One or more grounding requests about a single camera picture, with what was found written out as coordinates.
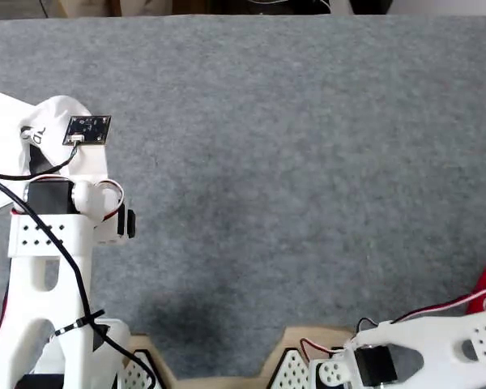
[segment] wooden base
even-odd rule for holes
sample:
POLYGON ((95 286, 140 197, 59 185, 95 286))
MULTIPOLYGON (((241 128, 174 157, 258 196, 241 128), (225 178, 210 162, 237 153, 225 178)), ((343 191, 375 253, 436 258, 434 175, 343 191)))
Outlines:
POLYGON ((272 351, 266 360, 259 375, 251 378, 210 377, 177 380, 148 336, 131 336, 130 350, 146 349, 150 352, 166 389, 266 389, 275 371, 275 367, 279 364, 284 349, 291 347, 299 348, 300 338, 306 337, 320 345, 330 348, 343 345, 352 335, 349 330, 343 328, 289 327, 284 332, 281 341, 275 346, 274 351, 272 351))

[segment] gray felt mat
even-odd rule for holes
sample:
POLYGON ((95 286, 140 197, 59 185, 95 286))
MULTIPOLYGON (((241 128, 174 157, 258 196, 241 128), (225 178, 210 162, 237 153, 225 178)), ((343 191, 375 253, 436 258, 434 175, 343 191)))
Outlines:
POLYGON ((255 374, 285 326, 393 318, 486 264, 486 19, 0 22, 0 91, 113 115, 139 235, 96 251, 93 304, 180 377, 255 374))

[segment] circuit board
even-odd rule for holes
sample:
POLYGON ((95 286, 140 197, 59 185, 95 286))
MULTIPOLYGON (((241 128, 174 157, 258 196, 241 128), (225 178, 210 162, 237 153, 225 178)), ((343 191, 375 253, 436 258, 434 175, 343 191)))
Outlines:
POLYGON ((105 144, 111 119, 111 116, 70 117, 63 144, 105 144))

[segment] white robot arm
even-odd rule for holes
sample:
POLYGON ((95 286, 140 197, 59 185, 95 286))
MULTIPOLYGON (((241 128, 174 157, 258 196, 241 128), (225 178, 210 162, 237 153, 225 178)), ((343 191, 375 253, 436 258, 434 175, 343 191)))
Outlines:
MULTIPOLYGON (((486 296, 486 290, 463 298, 463 302, 483 295, 486 296)), ((405 315, 403 320, 413 315, 405 315)), ((486 387, 486 311, 462 317, 403 320, 359 331, 342 348, 333 351, 312 344, 331 356, 310 361, 309 365, 292 363, 292 358, 299 361, 301 355, 289 350, 290 360, 288 356, 283 359, 269 388, 297 389, 302 388, 298 383, 304 381, 309 389, 486 387), (472 346, 470 352, 465 344, 472 346), (411 377, 399 379, 390 353, 392 345, 419 353, 423 363, 411 377)))
POLYGON ((0 175, 17 181, 28 178, 23 196, 8 194, 15 209, 11 274, 0 327, 0 389, 43 387, 51 379, 60 380, 64 389, 109 389, 123 369, 123 357, 139 363, 126 351, 128 327, 120 320, 96 319, 104 312, 93 313, 88 298, 93 246, 123 243, 134 236, 134 213, 126 207, 124 191, 108 179, 104 142, 109 121, 70 119, 63 140, 70 157, 61 175, 0 175), (59 262, 53 289, 45 286, 48 261, 59 262), (56 332, 27 374, 45 320, 56 332))

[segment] black cable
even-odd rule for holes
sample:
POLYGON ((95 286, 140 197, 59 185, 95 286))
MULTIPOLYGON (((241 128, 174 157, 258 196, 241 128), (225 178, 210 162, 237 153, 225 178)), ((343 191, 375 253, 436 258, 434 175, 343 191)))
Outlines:
MULTIPOLYGON (((83 282, 83 277, 81 275, 81 271, 79 270, 79 267, 77 263, 74 261, 70 253, 66 250, 65 246, 59 241, 59 239, 54 235, 54 233, 51 231, 49 226, 45 224, 45 222, 32 210, 32 208, 24 202, 20 197, 18 197, 13 191, 11 191, 9 188, 4 186, 0 182, 0 191, 3 192, 9 199, 13 200, 15 203, 17 203, 24 211, 27 213, 37 224, 38 227, 47 235, 47 237, 50 239, 50 241, 58 248, 58 250, 62 253, 63 257, 65 260, 68 262, 70 267, 72 268, 72 271, 75 274, 75 280, 78 285, 78 290, 79 290, 79 296, 81 297, 81 302, 83 303, 83 312, 84 316, 90 316, 92 313, 90 311, 90 303, 88 301, 87 297, 87 291, 84 287, 84 282, 83 282)), ((90 327, 94 332, 106 343, 109 344, 113 349, 118 351, 120 354, 124 355, 128 359, 131 359, 134 363, 139 365, 149 377, 151 377, 151 385, 148 387, 148 389, 154 389, 156 386, 156 376, 155 374, 151 371, 149 367, 138 357, 136 357, 133 353, 130 353, 128 350, 124 349, 121 345, 117 344, 114 340, 112 340, 109 336, 107 336, 105 333, 102 332, 100 327, 95 324, 93 321, 90 323, 90 327)))
POLYGON ((43 11, 43 15, 45 15, 45 18, 48 19, 49 14, 47 13, 47 10, 45 9, 45 6, 43 4, 43 0, 38 0, 38 2, 40 3, 41 10, 43 11))
POLYGON ((78 152, 78 146, 79 146, 79 143, 76 142, 75 145, 74 145, 74 148, 72 148, 72 152, 70 153, 70 156, 64 162, 62 162, 59 165, 53 166, 52 168, 46 169, 43 172, 33 173, 33 174, 29 174, 27 176, 10 176, 8 174, 0 174, 0 180, 28 181, 28 180, 32 180, 33 178, 42 176, 44 174, 56 173, 57 171, 59 171, 61 168, 65 167, 65 166, 67 166, 72 161, 72 159, 75 157, 75 155, 78 152))
POLYGON ((368 323, 372 324, 373 326, 378 327, 378 325, 373 320, 371 320, 370 318, 361 318, 358 321, 358 323, 356 324, 356 333, 360 332, 360 325, 363 322, 368 322, 368 323))

